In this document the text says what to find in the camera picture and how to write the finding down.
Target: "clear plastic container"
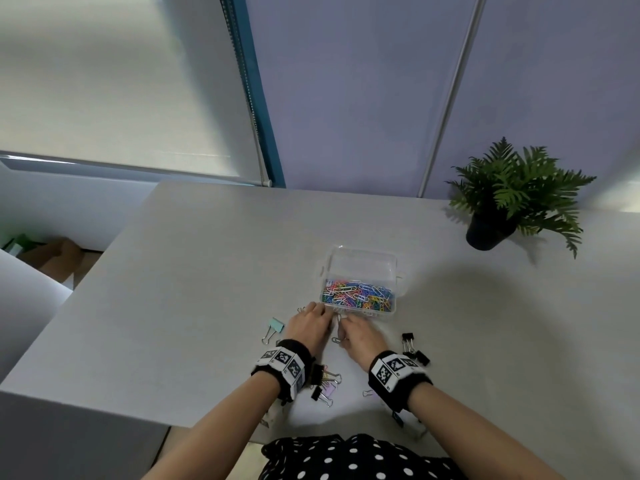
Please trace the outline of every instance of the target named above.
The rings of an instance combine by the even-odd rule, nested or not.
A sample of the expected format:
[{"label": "clear plastic container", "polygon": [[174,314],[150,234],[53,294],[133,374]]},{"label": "clear plastic container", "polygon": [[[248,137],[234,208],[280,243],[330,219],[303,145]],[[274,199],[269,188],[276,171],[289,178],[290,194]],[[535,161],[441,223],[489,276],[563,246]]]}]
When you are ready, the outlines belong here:
[{"label": "clear plastic container", "polygon": [[338,311],[392,315],[396,312],[396,267],[393,254],[336,246],[321,273],[320,301]]}]

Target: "desk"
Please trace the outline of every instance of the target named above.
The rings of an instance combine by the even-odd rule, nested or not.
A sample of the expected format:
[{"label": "desk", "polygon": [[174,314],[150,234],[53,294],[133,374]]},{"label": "desk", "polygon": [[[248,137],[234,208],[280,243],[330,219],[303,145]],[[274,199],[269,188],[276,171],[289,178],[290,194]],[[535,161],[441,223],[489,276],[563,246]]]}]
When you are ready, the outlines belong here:
[{"label": "desk", "polygon": [[[398,257],[405,293],[376,324],[396,349],[414,333],[437,386],[568,477],[640,472],[640,216],[584,212],[574,260],[549,232],[472,249],[446,208],[159,184],[1,389],[192,426],[248,377],[269,318],[318,297],[323,260],[344,244]],[[362,396],[366,375],[336,344],[320,359],[343,377],[333,407],[304,393],[288,427],[256,439],[364,432],[434,451]]]}]

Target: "plant pot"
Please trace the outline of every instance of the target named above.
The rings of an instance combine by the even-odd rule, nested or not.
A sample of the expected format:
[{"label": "plant pot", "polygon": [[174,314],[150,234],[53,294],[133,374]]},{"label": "plant pot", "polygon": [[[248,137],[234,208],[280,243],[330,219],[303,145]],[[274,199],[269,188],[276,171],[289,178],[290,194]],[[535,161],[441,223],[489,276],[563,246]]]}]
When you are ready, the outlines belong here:
[{"label": "plant pot", "polygon": [[488,251],[513,234],[518,223],[495,214],[475,213],[467,231],[467,242],[480,251]]}]

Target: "hand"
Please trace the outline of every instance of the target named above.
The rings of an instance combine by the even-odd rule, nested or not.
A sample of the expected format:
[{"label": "hand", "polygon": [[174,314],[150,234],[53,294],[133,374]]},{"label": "hand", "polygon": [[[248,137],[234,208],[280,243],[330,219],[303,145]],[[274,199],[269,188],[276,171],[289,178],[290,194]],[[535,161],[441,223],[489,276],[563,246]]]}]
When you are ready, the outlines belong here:
[{"label": "hand", "polygon": [[389,350],[387,341],[380,331],[357,315],[349,314],[347,318],[340,320],[338,338],[340,347],[367,373],[373,359],[381,352]]},{"label": "hand", "polygon": [[299,341],[308,348],[311,357],[315,357],[321,351],[333,315],[335,313],[332,308],[324,306],[324,303],[312,301],[289,320],[285,328],[285,338]]}]

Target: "polka dot clothing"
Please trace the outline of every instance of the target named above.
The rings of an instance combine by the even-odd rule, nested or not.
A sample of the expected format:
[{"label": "polka dot clothing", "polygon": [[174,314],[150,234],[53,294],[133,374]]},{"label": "polka dot clothing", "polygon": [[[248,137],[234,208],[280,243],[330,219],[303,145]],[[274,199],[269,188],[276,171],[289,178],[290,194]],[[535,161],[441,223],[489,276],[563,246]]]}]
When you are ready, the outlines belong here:
[{"label": "polka dot clothing", "polygon": [[268,462],[259,480],[466,479],[450,458],[418,456],[369,435],[281,438],[262,447]]}]

